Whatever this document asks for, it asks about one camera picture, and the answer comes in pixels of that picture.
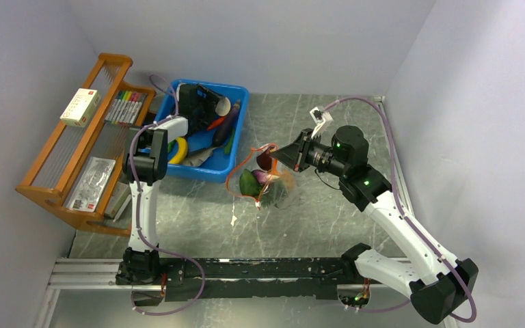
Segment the dark red toy fruit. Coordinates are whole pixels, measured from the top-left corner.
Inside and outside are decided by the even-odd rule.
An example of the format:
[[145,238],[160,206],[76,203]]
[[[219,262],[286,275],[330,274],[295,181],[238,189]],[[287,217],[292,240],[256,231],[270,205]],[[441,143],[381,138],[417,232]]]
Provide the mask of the dark red toy fruit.
[[273,167],[273,158],[271,156],[272,151],[273,150],[271,148],[267,148],[266,150],[261,152],[256,157],[256,163],[261,170],[268,172],[272,169]]

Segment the clear zip top bag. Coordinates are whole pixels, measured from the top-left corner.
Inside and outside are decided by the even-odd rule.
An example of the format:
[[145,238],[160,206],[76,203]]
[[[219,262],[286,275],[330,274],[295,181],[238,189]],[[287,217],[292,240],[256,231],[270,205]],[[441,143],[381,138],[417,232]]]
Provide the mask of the clear zip top bag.
[[297,185],[293,173],[272,157],[276,150],[274,143],[252,148],[228,174],[226,190],[258,210],[290,206],[297,197]]

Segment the green toy lime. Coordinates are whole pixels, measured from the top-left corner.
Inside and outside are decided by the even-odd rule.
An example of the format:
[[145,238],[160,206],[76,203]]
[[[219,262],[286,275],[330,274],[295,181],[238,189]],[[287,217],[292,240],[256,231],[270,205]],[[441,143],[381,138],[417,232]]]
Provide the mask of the green toy lime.
[[239,177],[239,190],[244,196],[258,197],[260,194],[261,185],[248,169],[244,169]]

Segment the orange toy pineapple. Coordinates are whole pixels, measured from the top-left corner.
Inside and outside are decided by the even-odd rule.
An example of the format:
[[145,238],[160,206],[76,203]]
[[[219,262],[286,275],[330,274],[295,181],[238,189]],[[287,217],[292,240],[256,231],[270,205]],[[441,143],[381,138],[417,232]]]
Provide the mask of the orange toy pineapple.
[[262,188],[259,201],[265,207],[282,207],[290,200],[294,189],[295,180],[292,176],[273,177]]

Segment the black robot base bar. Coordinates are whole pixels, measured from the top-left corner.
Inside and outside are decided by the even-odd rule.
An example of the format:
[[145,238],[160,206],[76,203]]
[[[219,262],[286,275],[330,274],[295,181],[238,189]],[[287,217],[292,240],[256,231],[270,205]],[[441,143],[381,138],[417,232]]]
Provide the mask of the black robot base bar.
[[336,258],[162,258],[128,249],[116,285],[132,286],[164,301],[251,297],[336,300],[338,287],[362,285],[354,261],[370,246],[359,243]]

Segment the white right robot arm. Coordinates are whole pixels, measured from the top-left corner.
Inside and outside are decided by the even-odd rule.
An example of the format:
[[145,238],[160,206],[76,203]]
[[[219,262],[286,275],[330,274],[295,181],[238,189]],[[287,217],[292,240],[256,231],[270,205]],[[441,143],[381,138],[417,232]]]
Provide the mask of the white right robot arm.
[[347,252],[342,276],[351,283],[374,279],[410,300],[419,315],[439,324],[465,301],[472,301],[479,268],[473,260],[458,257],[437,242],[402,204],[391,183],[368,163],[369,143],[356,126],[336,130],[330,146],[301,131],[288,146],[271,157],[295,172],[314,167],[338,178],[342,195],[359,211],[378,223],[409,259],[408,264],[387,258],[368,245]]

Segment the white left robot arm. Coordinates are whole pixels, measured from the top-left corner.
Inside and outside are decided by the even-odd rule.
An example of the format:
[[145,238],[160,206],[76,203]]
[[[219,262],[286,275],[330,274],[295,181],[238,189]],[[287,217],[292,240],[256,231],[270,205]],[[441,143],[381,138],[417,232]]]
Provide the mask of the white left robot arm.
[[155,284],[164,273],[160,263],[157,236],[157,194],[167,171],[167,145],[188,133],[188,119],[180,116],[177,90],[169,85],[164,91],[174,99],[175,111],[164,119],[144,126],[132,125],[124,144],[122,172],[132,197],[132,223],[129,242],[116,284],[137,286]]

